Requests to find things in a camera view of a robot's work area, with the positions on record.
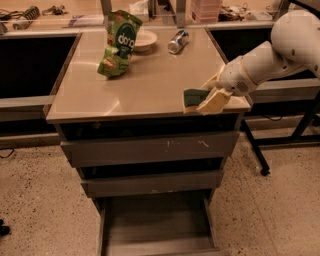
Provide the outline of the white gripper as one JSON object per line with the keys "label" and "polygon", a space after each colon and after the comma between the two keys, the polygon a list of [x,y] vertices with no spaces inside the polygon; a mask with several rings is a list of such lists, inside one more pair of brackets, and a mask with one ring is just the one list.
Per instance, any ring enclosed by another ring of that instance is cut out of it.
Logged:
{"label": "white gripper", "polygon": [[254,66],[253,59],[247,55],[227,63],[220,75],[213,75],[201,86],[201,89],[211,92],[197,111],[204,115],[219,114],[229,103],[232,93],[234,96],[246,96],[256,90],[258,85],[252,77]]}

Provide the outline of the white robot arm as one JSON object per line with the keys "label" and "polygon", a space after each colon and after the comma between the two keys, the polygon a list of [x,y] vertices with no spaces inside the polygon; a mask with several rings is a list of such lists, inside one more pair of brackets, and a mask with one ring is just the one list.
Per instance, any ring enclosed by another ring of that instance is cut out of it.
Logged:
{"label": "white robot arm", "polygon": [[268,80],[306,69],[320,78],[320,20],[309,11],[296,10],[274,23],[270,42],[228,62],[201,86],[209,94],[197,112],[221,113],[232,96],[246,96]]}

